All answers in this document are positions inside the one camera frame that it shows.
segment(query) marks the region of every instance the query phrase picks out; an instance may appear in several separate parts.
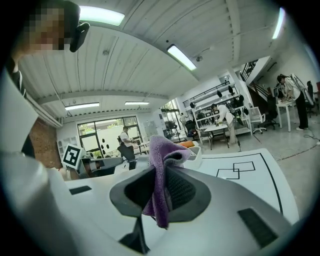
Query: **staircase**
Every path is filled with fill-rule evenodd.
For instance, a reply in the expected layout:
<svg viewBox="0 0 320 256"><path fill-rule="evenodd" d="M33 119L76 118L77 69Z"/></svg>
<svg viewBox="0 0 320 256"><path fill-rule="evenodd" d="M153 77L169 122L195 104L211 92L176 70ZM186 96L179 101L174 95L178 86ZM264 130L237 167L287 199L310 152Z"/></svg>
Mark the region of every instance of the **staircase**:
<svg viewBox="0 0 320 256"><path fill-rule="evenodd" d="M259 107L262 113L266 113L268 109L267 96L271 94L270 88L265 89L253 82L256 76L267 65L270 56L263 57L258 60L250 61L244 65L243 71L240 73L242 80L246 83L252 98L253 105Z"/></svg>

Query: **white wall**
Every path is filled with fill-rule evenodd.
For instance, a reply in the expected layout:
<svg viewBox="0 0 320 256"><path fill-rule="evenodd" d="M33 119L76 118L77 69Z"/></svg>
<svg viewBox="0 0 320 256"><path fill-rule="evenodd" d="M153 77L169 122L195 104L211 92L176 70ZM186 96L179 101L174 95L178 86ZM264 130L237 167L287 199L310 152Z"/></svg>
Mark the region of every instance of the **white wall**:
<svg viewBox="0 0 320 256"><path fill-rule="evenodd" d="M272 90L277 85L278 75L289 76L295 74L305 86L308 81L311 81L313 91L318 91L317 82L320 82L319 68L315 67L306 51L305 45L301 42L293 41L285 51L273 56L267 68L274 62L277 62L277 64L269 72L264 70L261 73L264 77L259 80L259 85L264 85L265 88L270 87Z"/></svg>
<svg viewBox="0 0 320 256"><path fill-rule="evenodd" d="M221 82L218 78L218 76L214 76L213 78L203 81L201 82L199 85L197 85L196 87L192 88L191 90L188 90L187 92L185 92L182 96L181 99L182 101L186 101L198 94L203 93L206 90L209 90L211 88L214 88L218 85L220 85Z"/></svg>
<svg viewBox="0 0 320 256"><path fill-rule="evenodd" d="M162 117L162 119L160 119L159 115L162 115L161 109L157 109L156 111L154 111L152 113L152 119L154 120L158 135L163 136L164 130L166 129L166 124L165 124L165 120L163 119L163 117Z"/></svg>
<svg viewBox="0 0 320 256"><path fill-rule="evenodd" d="M80 146L78 127L75 122L66 123L61 128L56 129L56 139L58 141L62 141L71 137L76 137L76 143L78 146Z"/></svg>

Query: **pipe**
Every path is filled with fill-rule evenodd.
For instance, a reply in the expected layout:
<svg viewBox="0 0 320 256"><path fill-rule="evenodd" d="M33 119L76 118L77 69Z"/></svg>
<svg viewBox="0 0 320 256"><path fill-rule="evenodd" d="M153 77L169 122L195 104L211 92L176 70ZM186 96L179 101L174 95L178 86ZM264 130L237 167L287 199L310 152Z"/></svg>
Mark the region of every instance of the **pipe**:
<svg viewBox="0 0 320 256"><path fill-rule="evenodd" d="M31 103L33 108L47 123L50 123L54 127L62 127L62 124L54 119L46 110L44 110L29 94L26 95L27 100Z"/></svg>

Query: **black equipment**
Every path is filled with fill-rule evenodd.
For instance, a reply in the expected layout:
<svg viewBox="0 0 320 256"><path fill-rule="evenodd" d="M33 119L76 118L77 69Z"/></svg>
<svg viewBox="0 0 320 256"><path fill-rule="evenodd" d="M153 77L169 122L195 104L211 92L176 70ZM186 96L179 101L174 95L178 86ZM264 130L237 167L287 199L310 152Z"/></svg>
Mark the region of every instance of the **black equipment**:
<svg viewBox="0 0 320 256"><path fill-rule="evenodd" d="M70 51L75 53L84 43L89 23L79 23L80 7L70 1L57 1L56 4L63 8L64 38L59 41L58 49L63 50L65 44L70 44Z"/></svg>
<svg viewBox="0 0 320 256"><path fill-rule="evenodd" d="M267 104L268 104L268 113L265 115L265 119L267 124L264 125L265 128L268 126L272 126L275 130L275 125L280 127L280 124L277 123L274 119L278 116L277 106L276 106L276 98L272 95L267 96Z"/></svg>
<svg viewBox="0 0 320 256"><path fill-rule="evenodd" d="M121 155L124 156L127 162L129 163L129 170L135 169L137 165L137 159L135 157L133 150L131 150L125 144L121 144L120 146L118 146L117 149L120 151Z"/></svg>

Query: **ceiling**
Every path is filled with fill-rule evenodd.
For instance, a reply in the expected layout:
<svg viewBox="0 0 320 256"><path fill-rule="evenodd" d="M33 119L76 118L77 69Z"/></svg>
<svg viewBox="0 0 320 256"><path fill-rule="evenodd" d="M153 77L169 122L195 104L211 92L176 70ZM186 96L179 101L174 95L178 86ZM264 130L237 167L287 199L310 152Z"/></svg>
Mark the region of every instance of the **ceiling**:
<svg viewBox="0 0 320 256"><path fill-rule="evenodd" d="M156 109L208 79L274 50L279 9L262 0L73 0L125 14L120 26L91 23L82 47L21 60L25 87L52 116ZM167 54L175 44L197 66ZM201 62L196 57L202 56ZM125 101L149 101L128 106ZM65 111L65 106L100 102Z"/></svg>

